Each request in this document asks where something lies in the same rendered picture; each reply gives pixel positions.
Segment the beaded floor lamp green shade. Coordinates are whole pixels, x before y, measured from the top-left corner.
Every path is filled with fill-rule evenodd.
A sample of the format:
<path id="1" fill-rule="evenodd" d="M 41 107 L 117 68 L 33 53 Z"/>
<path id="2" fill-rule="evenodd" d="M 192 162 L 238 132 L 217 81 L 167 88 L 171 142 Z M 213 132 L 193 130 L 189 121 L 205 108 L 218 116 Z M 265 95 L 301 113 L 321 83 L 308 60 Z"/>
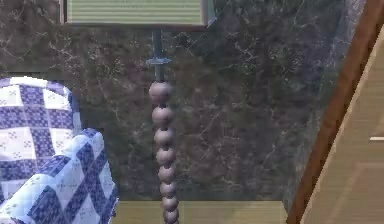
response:
<path id="1" fill-rule="evenodd" d="M 173 111 L 169 107 L 171 86 L 164 66 L 162 31 L 169 29 L 205 29 L 216 20 L 214 0 L 58 0 L 60 22 L 65 25 L 125 25 L 149 28 L 152 32 L 153 56 L 147 64 L 154 68 L 155 81 L 149 88 L 155 105 L 152 121 L 157 127 L 154 141 L 162 197 L 164 224 L 179 224 L 176 187 L 176 152 L 172 148 L 174 133 L 170 128 Z"/>

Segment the beige room door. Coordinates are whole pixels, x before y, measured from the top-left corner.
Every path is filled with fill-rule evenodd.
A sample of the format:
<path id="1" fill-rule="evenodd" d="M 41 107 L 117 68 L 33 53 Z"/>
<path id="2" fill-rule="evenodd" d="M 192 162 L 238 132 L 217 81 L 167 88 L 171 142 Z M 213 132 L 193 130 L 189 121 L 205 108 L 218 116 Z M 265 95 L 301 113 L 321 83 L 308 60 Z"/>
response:
<path id="1" fill-rule="evenodd" d="M 286 224 L 384 224 L 384 0 L 367 0 Z"/>

